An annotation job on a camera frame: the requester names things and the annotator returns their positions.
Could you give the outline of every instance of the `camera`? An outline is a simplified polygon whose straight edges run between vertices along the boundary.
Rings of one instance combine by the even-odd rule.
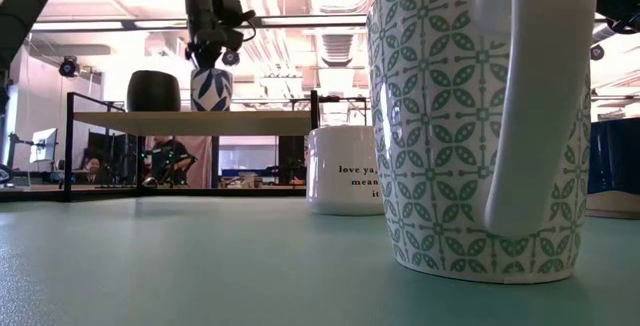
[[[60,76],[74,78],[78,76],[80,66],[78,66],[78,58],[75,56],[65,56],[64,61],[60,64],[58,72]]]

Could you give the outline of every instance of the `blue and white vase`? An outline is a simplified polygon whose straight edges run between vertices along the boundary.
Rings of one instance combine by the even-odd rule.
[[[233,74],[218,69],[191,72],[191,111],[229,111]]]

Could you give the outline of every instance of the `shelf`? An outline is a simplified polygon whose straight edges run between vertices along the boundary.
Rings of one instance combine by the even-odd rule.
[[[79,122],[136,136],[305,136],[308,111],[76,112]]]

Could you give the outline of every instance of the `black pot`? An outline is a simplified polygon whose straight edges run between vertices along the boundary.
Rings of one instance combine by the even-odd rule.
[[[136,71],[127,90],[129,112],[180,111],[178,79],[160,71]]]

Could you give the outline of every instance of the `table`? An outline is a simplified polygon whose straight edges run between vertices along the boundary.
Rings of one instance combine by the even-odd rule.
[[[536,286],[399,266],[383,217],[299,199],[0,204],[1,325],[638,325],[640,223],[588,219]]]

